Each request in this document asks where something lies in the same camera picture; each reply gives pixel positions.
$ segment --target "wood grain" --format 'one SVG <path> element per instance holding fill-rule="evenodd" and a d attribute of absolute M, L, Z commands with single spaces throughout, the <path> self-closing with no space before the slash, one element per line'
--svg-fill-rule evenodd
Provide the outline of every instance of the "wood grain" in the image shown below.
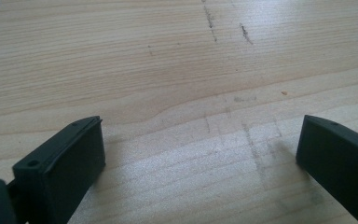
<path fill-rule="evenodd" d="M 0 0 L 0 178 L 103 119 L 70 223 L 356 223 L 296 166 L 305 114 L 358 132 L 358 1 Z"/>

